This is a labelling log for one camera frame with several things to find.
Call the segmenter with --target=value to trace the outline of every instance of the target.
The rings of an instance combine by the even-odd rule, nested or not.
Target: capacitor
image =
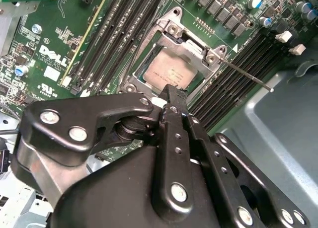
[[[22,65],[22,66],[17,66],[14,69],[14,73],[17,76],[24,76],[25,74],[27,74],[29,72],[29,68],[26,65]]]
[[[266,18],[266,17],[261,17],[259,19],[259,24],[262,25],[263,27],[267,28],[272,24],[272,19]]]
[[[312,9],[308,13],[303,13],[302,18],[308,21],[312,21],[313,19],[317,18],[318,10]]]
[[[308,13],[311,8],[311,3],[300,1],[296,4],[295,11],[298,13]]]
[[[247,7],[248,8],[259,8],[262,5],[262,0],[248,0]]]

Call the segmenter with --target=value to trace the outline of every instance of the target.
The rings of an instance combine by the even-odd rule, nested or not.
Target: blue capacitor
[[[313,19],[318,17],[318,10],[312,9],[308,13],[303,13],[302,18],[308,21],[312,21]]]
[[[267,28],[272,24],[272,19],[266,18],[266,17],[261,17],[259,19],[259,24],[262,25],[263,27]]]
[[[259,8],[262,5],[262,0],[248,0],[247,7],[248,8]]]
[[[14,69],[14,73],[17,76],[24,76],[25,74],[27,74],[29,72],[29,68],[26,65],[22,65],[22,66],[17,66]]]

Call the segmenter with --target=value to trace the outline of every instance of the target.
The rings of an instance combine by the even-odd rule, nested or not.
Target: ram slot
[[[257,34],[252,41],[247,45],[247,47],[240,52],[236,58],[232,61],[233,64],[241,66],[241,63],[252,54],[253,51],[260,45],[260,43],[265,40],[263,35]],[[234,70],[230,67],[226,67],[222,74],[212,82],[209,88],[200,95],[197,101],[191,106],[190,111],[193,114],[197,114],[202,108],[208,103],[208,99],[211,98],[218,89],[220,89],[224,83],[231,77]]]
[[[263,79],[275,67],[275,65],[277,65],[279,63],[280,60],[281,60],[281,57],[277,57],[267,67],[265,67],[264,70],[262,70],[260,72],[260,74],[257,75],[257,78]],[[205,122],[207,130],[212,129],[213,126],[215,126],[217,122],[219,122],[224,116],[226,116],[226,114],[232,108],[234,108],[238,104],[238,102],[242,98],[244,98],[254,88],[254,86],[256,86],[255,82],[253,82],[251,80],[247,80],[247,82],[246,82],[245,86],[242,88],[240,94],[237,95],[237,99],[235,101],[232,101],[231,103],[229,103],[227,106],[224,106],[221,109],[219,109],[214,114],[213,117],[211,117],[208,121]]]
[[[254,76],[258,76],[260,68],[263,68],[265,65],[267,65],[267,62],[269,62],[269,60],[272,60],[275,57],[275,54],[276,53],[273,53],[272,50],[269,54],[264,54],[262,60],[257,62],[257,65],[253,67],[251,70],[249,70],[249,73]],[[228,85],[227,91],[225,91],[222,96],[216,96],[215,100],[212,100],[210,102],[212,106],[210,109],[207,109],[205,113],[202,115],[201,118],[204,120],[202,123],[205,126],[209,125],[211,120],[214,119],[217,112],[219,112],[222,109],[222,107],[230,103],[232,99],[237,100],[237,94],[243,88],[244,84],[248,83],[249,81],[250,80],[248,78],[242,75],[237,75],[234,82]]]
[[[259,47],[256,49],[256,51],[253,52],[253,55],[262,56],[265,53],[266,49],[267,49],[267,44],[260,44]],[[254,61],[255,61],[255,57],[249,56],[242,63],[239,64],[239,67],[242,68],[244,71],[250,73],[251,67],[249,65],[253,63]],[[237,82],[239,77],[242,76],[242,74],[236,73],[236,71],[231,68],[228,68],[227,70],[230,70],[231,74],[228,77],[223,79],[222,86],[219,86],[214,90],[214,93],[209,97],[208,101],[206,101],[204,109],[201,108],[196,113],[196,116],[198,116],[199,118],[205,117],[209,108],[214,106],[215,99],[216,98],[222,99],[225,93],[231,90],[231,86],[233,86]]]
[[[262,79],[278,63],[281,46],[257,34],[247,47],[233,60],[244,71]],[[255,83],[227,67],[190,108],[207,130],[233,109],[255,86]]]
[[[115,63],[111,66],[111,68],[108,70],[105,78],[103,79],[102,83],[100,84],[99,90],[106,90],[108,84],[112,81],[113,77],[115,76],[115,73],[118,70],[118,66],[123,63],[125,60],[125,55],[129,52],[131,47],[133,46],[134,41],[136,41],[137,37],[142,33],[143,28],[145,28],[145,24],[147,21],[153,17],[153,14],[156,12],[157,5],[159,4],[160,0],[153,0],[151,3],[152,8],[146,10],[146,14],[138,24],[138,27],[135,28],[134,34],[131,37],[131,40],[129,40],[129,43],[126,43],[124,48],[121,50],[120,54],[117,56],[118,60],[115,61]]]
[[[93,40],[91,44],[92,46],[90,48],[89,53],[92,52],[93,56],[89,59],[89,63],[84,66],[87,70],[84,70],[84,72],[80,75],[80,81],[78,80],[78,83],[83,84],[85,81],[89,79],[90,75],[94,71],[96,62],[103,55],[105,44],[107,44],[107,42],[110,40],[111,35],[116,30],[118,24],[120,23],[121,19],[123,18],[126,11],[129,9],[133,1],[134,0],[123,0],[120,3],[120,5],[124,5],[123,9],[120,6],[118,6],[118,4],[115,4],[114,7],[120,8],[120,10],[115,11],[112,20],[108,23],[108,26],[106,28],[106,22],[108,21],[109,17],[105,18],[103,26],[100,28],[100,31],[98,32],[98,34],[96,34],[96,38]],[[83,58],[83,60],[81,60],[79,68],[83,67],[83,65],[87,61],[88,54],[85,58]]]
[[[103,60],[100,62],[97,70],[95,71],[95,74],[93,75],[91,81],[94,83],[96,80],[99,80],[99,78],[102,78],[104,71],[110,62],[110,59],[112,58],[112,54],[115,49],[118,48],[118,45],[120,45],[120,42],[127,34],[127,31],[131,28],[132,24],[135,22],[137,17],[139,16],[139,11],[144,9],[144,6],[149,2],[149,0],[138,0],[136,6],[133,8],[131,15],[137,15],[136,18],[133,18],[133,20],[126,20],[124,25],[121,28],[121,32],[117,34],[117,37],[114,39],[114,41],[111,43],[110,47],[108,47],[107,51],[104,52]]]
[[[111,2],[111,5],[109,6],[105,16],[103,17],[102,21],[100,22],[97,30],[95,32],[93,32],[93,37],[92,40],[89,42],[89,45],[87,47],[87,49],[84,51],[80,62],[75,66],[74,71],[72,72],[72,74],[78,75],[79,72],[81,72],[81,77],[83,77],[84,75],[89,75],[90,73],[90,68],[88,67],[84,67],[85,62],[88,60],[89,56],[91,55],[93,49],[95,48],[98,40],[100,39],[100,35],[103,31],[103,28],[107,25],[112,23],[113,21],[113,16],[112,14],[115,14],[117,9],[118,9],[118,5],[120,4],[121,0],[113,0]]]

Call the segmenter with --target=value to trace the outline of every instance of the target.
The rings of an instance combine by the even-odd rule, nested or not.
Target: motherboard
[[[1,0],[0,105],[169,83],[214,129],[318,32],[318,0]],[[140,146],[99,153],[109,162]]]

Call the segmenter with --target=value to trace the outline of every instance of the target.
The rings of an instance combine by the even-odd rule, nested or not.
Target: green circuit board
[[[270,15],[273,23],[280,19],[284,20],[289,28],[296,31],[304,44],[310,41],[318,30],[317,19],[307,21],[301,18],[301,14],[295,12],[296,3],[302,0],[263,0],[263,4],[258,9],[248,9],[246,6],[248,0],[219,0],[223,8],[228,9],[230,14],[237,12],[237,18],[241,19],[240,22],[245,30],[239,36],[233,34],[234,28],[227,28],[225,23],[221,23],[216,16],[209,14],[208,6],[200,5],[199,1],[161,0],[157,17],[165,15],[173,7],[181,7],[181,23],[212,48],[226,45],[228,48],[226,58],[229,61],[240,53],[261,29],[258,21],[264,14]],[[314,7],[317,6],[317,0],[306,1],[310,1]],[[107,89],[103,88],[98,93],[98,87],[93,86],[85,95],[82,93],[74,95],[71,91],[72,86],[79,81],[79,74],[75,73],[78,70],[77,66],[81,63],[94,36],[99,33],[98,29],[104,17],[115,4],[119,8],[117,10],[123,8],[124,5],[121,5],[123,2],[124,0],[92,0],[89,4],[83,0],[40,2],[36,12],[21,18],[10,53],[0,58],[0,102],[21,115],[23,108],[32,101],[115,93],[119,84],[119,75],[133,57],[134,49],[139,43],[139,34],[136,34],[135,40],[131,42],[122,60],[121,46],[125,46],[123,41],[119,41],[115,46],[108,41],[108,48],[103,49],[103,54],[95,60],[96,62],[93,56],[98,51],[98,42],[92,47],[92,53],[88,55],[83,65],[86,68],[90,67],[91,74],[99,70],[97,79],[106,78],[120,61],[109,79]],[[133,8],[127,8],[127,15],[132,11]],[[34,25],[41,27],[41,33],[36,34],[32,31]],[[100,65],[103,65],[105,57],[109,57],[109,60],[101,68]],[[22,66],[27,67],[27,73],[16,76],[14,70]],[[82,86],[82,90],[90,86],[90,83],[86,83]],[[122,152],[117,152],[115,149],[107,156],[113,161],[119,154]]]

